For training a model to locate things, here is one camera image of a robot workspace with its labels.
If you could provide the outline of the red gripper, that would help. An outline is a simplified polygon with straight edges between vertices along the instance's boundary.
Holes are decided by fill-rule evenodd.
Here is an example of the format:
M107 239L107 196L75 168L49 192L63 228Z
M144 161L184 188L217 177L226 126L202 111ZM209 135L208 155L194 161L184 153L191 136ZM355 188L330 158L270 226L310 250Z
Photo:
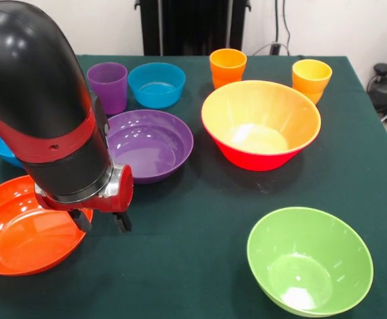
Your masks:
M70 211L76 226L87 233L92 225L79 209L97 209L103 213L113 213L115 223L121 233L132 231L132 223L125 212L134 192L134 178L129 165L109 166L104 174L86 189L70 195L52 195L35 186L37 201L47 209Z

